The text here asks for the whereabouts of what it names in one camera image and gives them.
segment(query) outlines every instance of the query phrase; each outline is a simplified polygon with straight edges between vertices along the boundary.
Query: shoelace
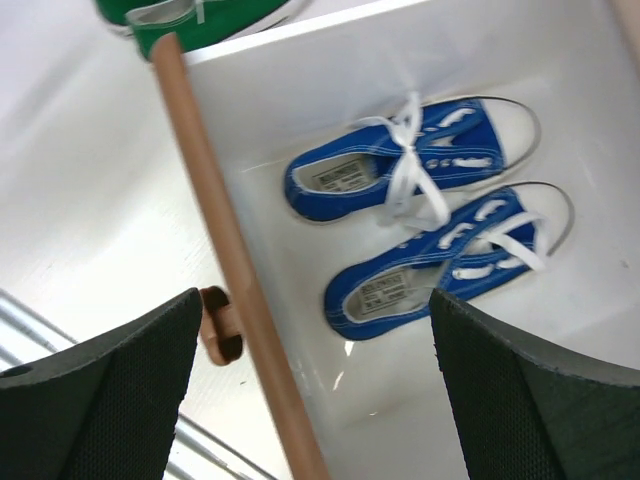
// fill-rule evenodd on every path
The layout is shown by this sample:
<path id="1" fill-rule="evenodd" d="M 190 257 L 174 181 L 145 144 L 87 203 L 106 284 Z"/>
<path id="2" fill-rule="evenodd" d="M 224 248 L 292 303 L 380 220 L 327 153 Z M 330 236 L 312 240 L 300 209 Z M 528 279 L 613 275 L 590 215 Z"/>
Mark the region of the shoelace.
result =
<path id="1" fill-rule="evenodd" d="M 434 231 L 446 225 L 451 219 L 451 210 L 438 186 L 423 168 L 414 143 L 421 133 L 422 107 L 418 94 L 409 95 L 409 101 L 391 120 L 385 117 L 366 117 L 358 122 L 358 127 L 383 125 L 389 131 L 393 142 L 403 149 L 389 182 L 385 200 L 387 220 L 402 217 L 405 224 L 426 231 Z M 411 206 L 416 187 L 427 197 L 433 211 L 424 205 L 415 217 L 405 216 Z"/>
<path id="2" fill-rule="evenodd" d="M 205 0 L 194 0 L 196 4 L 196 18 L 198 24 L 204 23 L 204 2 Z"/>
<path id="3" fill-rule="evenodd" d="M 507 233 L 529 223 L 534 224 L 536 227 L 533 250 L 507 235 Z M 522 212 L 486 230 L 478 235 L 478 240 L 502 247 L 511 254 L 511 257 L 497 262 L 495 265 L 490 264 L 482 268 L 458 268 L 453 272 L 454 278 L 458 280 L 477 280 L 489 276 L 496 268 L 511 269 L 522 265 L 527 265 L 537 272 L 544 270 L 550 248 L 548 226 L 549 222 L 545 216 L 536 212 Z M 448 248 L 451 242 L 460 235 L 461 231 L 468 228 L 473 228 L 473 225 L 462 223 L 456 226 L 454 230 L 442 237 L 438 246 Z"/>

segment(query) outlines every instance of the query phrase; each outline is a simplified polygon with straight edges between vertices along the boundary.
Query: shoe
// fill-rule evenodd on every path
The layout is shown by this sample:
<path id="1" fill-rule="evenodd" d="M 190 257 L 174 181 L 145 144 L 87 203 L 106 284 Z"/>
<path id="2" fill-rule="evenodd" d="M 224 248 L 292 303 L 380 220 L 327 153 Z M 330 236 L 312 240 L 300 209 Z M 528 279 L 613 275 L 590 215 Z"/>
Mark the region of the shoe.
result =
<path id="1" fill-rule="evenodd" d="M 95 0 L 96 10 L 109 29 L 123 36 L 130 36 L 131 28 L 125 15 L 131 10 L 147 7 L 162 0 Z"/>
<path id="2" fill-rule="evenodd" d="M 166 0 L 126 18 L 148 60 L 153 44 L 175 32 L 185 51 L 266 30 L 297 13 L 307 0 Z"/>
<path id="3" fill-rule="evenodd" d="M 285 196 L 302 217 L 327 222 L 386 203 L 388 217 L 411 218 L 411 199 L 422 192 L 437 218 L 409 224 L 437 230 L 450 218 L 442 192 L 502 180 L 540 138 L 531 109 L 496 97 L 421 107 L 412 94 L 393 119 L 366 118 L 357 126 L 363 128 L 304 153 L 287 168 Z M 423 207 L 415 217 L 430 215 Z"/>
<path id="4" fill-rule="evenodd" d="M 498 188 L 456 210 L 437 232 L 420 232 L 338 274 L 325 291 L 325 316 L 350 340 L 428 317 L 435 288 L 470 300 L 543 270 L 573 216 L 568 196 L 552 185 Z"/>

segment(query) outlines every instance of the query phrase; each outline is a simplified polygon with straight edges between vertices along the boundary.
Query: white shoelace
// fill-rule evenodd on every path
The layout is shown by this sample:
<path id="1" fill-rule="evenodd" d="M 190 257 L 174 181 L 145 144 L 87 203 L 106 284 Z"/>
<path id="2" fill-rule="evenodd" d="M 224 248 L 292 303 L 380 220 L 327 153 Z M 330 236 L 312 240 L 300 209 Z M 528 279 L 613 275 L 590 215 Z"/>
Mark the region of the white shoelace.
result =
<path id="1" fill-rule="evenodd" d="M 491 202 L 488 202 L 483 208 L 497 208 L 497 204 L 490 204 Z M 481 216 L 481 211 L 482 209 L 478 211 L 476 218 Z M 532 223 L 536 227 L 533 250 L 529 250 L 529 248 L 522 243 L 507 235 L 507 233 L 529 223 Z M 511 254 L 511 257 L 497 262 L 495 265 L 491 264 L 482 268 L 455 269 L 453 272 L 454 278 L 458 280 L 478 280 L 489 276 L 496 268 L 506 270 L 518 268 L 522 265 L 527 265 L 536 272 L 544 270 L 550 248 L 548 226 L 548 219 L 543 215 L 536 212 L 522 212 L 489 228 L 478 235 L 478 240 L 502 247 Z M 440 239 L 438 246 L 442 249 L 449 248 L 453 240 L 458 238 L 461 232 L 470 228 L 473 228 L 473 225 L 468 223 L 457 225 L 456 228 Z"/>
<path id="2" fill-rule="evenodd" d="M 440 127 L 448 127 L 452 123 L 460 121 L 470 109 L 460 109 L 446 117 Z M 391 120 L 385 117 L 366 117 L 358 122 L 358 127 L 370 127 L 384 125 L 393 142 L 403 149 L 402 157 L 396 163 L 391 174 L 389 190 L 385 200 L 387 220 L 401 218 L 407 226 L 419 228 L 425 231 L 435 231 L 449 223 L 451 210 L 447 205 L 442 191 L 434 183 L 422 165 L 422 161 L 415 149 L 416 138 L 422 135 L 422 106 L 416 92 L 409 95 L 409 101 L 398 114 Z M 486 158 L 453 158 L 441 161 L 443 166 L 453 164 L 459 167 L 486 167 L 490 165 L 490 159 Z M 420 188 L 427 199 L 415 216 L 408 216 L 411 207 L 411 199 L 416 187 Z"/>
<path id="3" fill-rule="evenodd" d="M 198 24 L 204 23 L 204 2 L 205 0 L 195 0 Z"/>

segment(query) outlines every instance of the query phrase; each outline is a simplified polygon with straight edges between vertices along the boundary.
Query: blue sneaker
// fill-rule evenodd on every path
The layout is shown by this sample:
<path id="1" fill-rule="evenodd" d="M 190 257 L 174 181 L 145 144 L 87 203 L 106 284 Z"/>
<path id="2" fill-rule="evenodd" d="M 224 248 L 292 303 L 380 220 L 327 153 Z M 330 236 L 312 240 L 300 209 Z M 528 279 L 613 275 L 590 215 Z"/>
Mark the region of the blue sneaker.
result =
<path id="1" fill-rule="evenodd" d="M 393 119 L 372 117 L 358 126 L 363 128 L 304 153 L 287 168 L 285 195 L 301 216 L 327 222 L 386 203 L 388 217 L 424 219 L 407 223 L 433 231 L 450 219 L 442 191 L 502 180 L 540 137 L 529 108 L 495 97 L 421 107 L 412 94 Z M 420 192 L 428 202 L 411 212 Z"/>
<path id="2" fill-rule="evenodd" d="M 544 269 L 572 223 L 573 205 L 557 187 L 498 188 L 455 211 L 437 232 L 338 274 L 325 291 L 325 316 L 350 340 L 382 335 L 428 317 L 435 288 L 470 300 Z"/>

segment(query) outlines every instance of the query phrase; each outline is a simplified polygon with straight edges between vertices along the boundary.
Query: white surface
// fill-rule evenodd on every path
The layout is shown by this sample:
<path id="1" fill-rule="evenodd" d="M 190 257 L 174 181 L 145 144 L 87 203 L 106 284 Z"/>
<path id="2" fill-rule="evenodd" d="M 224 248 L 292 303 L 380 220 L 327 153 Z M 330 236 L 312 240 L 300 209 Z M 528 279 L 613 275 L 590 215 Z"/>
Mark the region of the white surface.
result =
<path id="1" fill-rule="evenodd" d="M 357 3 L 316 0 L 303 16 Z M 221 284 L 134 44 L 88 0 L 0 1 L 0 41 L 0 286 L 82 340 Z M 289 477 L 248 356 L 218 369 L 198 349 L 182 411 Z"/>
<path id="2" fill-rule="evenodd" d="M 374 209 L 310 225 L 282 194 L 295 155 L 357 118 L 392 111 L 409 90 L 493 94 L 532 107 L 542 143 L 513 181 L 555 183 L 576 204 L 573 233 L 550 269 L 476 305 L 640 368 L 640 83 L 604 0 L 385 0 L 189 58 L 334 478 L 466 476 L 429 322 L 354 344 L 328 328 L 321 310 L 337 272 L 407 232 L 381 229 Z"/>

